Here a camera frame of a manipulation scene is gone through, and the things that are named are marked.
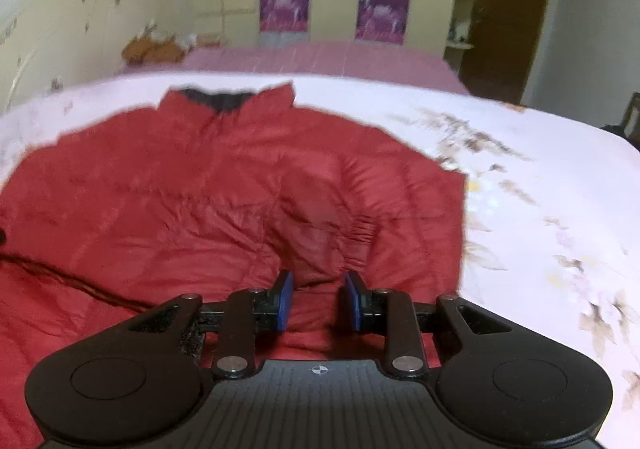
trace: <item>brown door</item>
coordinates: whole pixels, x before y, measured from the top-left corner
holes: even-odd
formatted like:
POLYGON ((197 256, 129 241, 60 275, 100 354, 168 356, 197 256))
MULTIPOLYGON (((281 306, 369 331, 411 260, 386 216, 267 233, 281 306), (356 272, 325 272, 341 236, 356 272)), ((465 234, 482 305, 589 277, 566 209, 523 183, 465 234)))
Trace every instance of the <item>brown door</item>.
POLYGON ((475 96, 519 104, 546 0, 478 0, 460 79, 475 96))

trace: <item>shelf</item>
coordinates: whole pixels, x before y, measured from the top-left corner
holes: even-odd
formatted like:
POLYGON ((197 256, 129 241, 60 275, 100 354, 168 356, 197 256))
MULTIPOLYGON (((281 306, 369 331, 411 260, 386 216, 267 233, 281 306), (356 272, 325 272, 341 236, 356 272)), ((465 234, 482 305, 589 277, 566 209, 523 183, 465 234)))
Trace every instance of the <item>shelf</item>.
POLYGON ((470 43, 462 43, 459 41, 447 41, 447 48, 455 48, 456 50, 471 50, 474 46, 470 43))

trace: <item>purple poster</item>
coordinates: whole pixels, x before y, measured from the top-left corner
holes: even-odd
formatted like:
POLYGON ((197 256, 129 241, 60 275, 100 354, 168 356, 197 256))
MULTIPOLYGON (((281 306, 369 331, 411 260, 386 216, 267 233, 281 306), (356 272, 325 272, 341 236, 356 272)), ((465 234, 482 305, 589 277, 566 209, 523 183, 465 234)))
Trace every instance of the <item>purple poster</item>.
POLYGON ((403 44, 409 0, 360 0, 356 38, 403 44))
POLYGON ((260 30, 306 32, 309 0, 260 0, 260 30))

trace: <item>white bed sheet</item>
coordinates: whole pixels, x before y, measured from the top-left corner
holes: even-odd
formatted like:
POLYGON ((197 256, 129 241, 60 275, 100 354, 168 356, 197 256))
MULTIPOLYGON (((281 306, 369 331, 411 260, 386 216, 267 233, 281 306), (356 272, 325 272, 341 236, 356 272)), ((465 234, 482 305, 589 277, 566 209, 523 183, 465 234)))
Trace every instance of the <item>white bed sheet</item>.
POLYGON ((587 354, 614 384, 598 440, 640 448, 640 153, 568 119, 473 97, 321 76, 126 76, 36 98, 0 119, 0 187, 31 148, 171 86, 261 89, 379 126, 468 174, 460 294, 587 354))

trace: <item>red jacket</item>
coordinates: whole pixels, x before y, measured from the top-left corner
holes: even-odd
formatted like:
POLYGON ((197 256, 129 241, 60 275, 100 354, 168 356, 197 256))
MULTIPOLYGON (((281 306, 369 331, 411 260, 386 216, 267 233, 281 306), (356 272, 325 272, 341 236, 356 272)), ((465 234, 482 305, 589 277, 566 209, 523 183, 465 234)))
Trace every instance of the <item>red jacket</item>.
POLYGON ((344 269, 416 301, 456 289, 461 174, 382 131, 294 108, 291 86, 216 114, 169 92, 31 153, 0 196, 0 439, 40 440, 41 358, 178 294, 221 301, 294 271, 289 328, 258 355, 371 355, 335 329, 344 269))

